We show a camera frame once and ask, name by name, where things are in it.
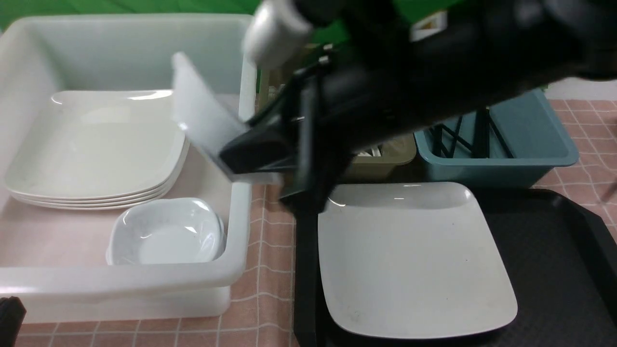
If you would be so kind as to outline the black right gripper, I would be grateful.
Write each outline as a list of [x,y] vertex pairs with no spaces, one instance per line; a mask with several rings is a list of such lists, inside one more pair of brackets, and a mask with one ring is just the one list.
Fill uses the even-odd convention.
[[406,81],[383,67],[317,62],[280,94],[279,118],[254,123],[219,158],[234,174],[291,172],[280,202],[293,213],[320,213],[357,152],[415,128]]

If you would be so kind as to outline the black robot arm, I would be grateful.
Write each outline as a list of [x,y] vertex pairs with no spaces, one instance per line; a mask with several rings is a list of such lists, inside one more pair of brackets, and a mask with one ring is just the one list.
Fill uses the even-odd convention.
[[245,34],[260,68],[282,65],[316,28],[318,50],[219,158],[235,174],[291,172],[281,202],[321,213],[355,154],[568,77],[616,78],[614,0],[468,0],[419,41],[392,0],[265,0]]

